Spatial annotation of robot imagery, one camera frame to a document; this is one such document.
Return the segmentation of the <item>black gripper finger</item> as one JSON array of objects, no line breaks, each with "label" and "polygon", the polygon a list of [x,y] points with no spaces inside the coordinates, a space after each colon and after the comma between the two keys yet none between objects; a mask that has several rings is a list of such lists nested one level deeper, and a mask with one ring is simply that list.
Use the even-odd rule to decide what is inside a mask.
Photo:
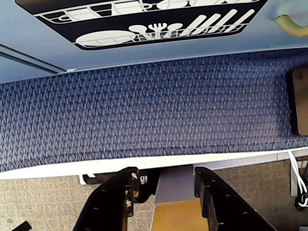
[{"label": "black gripper finger", "polygon": [[88,197],[75,231],[126,231],[139,198],[139,170],[127,167],[101,183]]},{"label": "black gripper finger", "polygon": [[194,175],[194,195],[210,231],[276,230],[215,172],[195,167]]}]

